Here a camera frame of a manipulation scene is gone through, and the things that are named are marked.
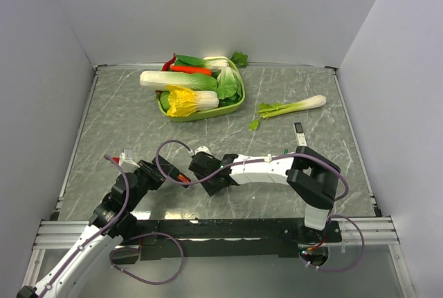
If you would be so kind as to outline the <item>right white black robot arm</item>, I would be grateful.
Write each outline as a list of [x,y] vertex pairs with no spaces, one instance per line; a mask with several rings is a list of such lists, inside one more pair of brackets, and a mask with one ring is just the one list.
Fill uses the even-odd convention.
[[288,185],[306,203],[303,236],[318,241],[326,234],[327,219],[332,211],[341,169],[308,146],[298,146],[293,153],[281,156],[246,156],[230,153],[219,160],[197,152],[188,169],[202,181],[209,196],[225,187],[252,183]]

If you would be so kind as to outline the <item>black remote control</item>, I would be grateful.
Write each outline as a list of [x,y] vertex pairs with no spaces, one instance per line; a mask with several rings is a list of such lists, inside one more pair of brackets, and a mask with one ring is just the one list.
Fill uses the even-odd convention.
[[178,169],[174,169],[170,172],[170,177],[177,181],[179,185],[183,186],[184,188],[188,187],[188,183],[191,182],[191,180],[185,175],[183,174],[181,171],[179,171]]

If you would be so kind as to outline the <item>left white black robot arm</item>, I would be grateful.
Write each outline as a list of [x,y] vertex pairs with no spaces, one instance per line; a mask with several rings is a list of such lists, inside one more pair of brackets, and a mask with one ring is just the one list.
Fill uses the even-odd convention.
[[[18,297],[77,297],[88,283],[105,268],[113,268],[150,285],[163,285],[176,279],[184,266],[184,251],[179,242],[166,233],[137,234],[137,218],[131,211],[148,191],[157,190],[165,177],[178,178],[181,172],[166,159],[152,163],[144,160],[116,160],[105,156],[120,172],[111,192],[94,209],[79,239],[59,263],[33,286],[23,286]],[[112,261],[116,246],[146,236],[164,236],[178,247],[181,260],[178,270],[163,281],[148,281],[122,269]]]

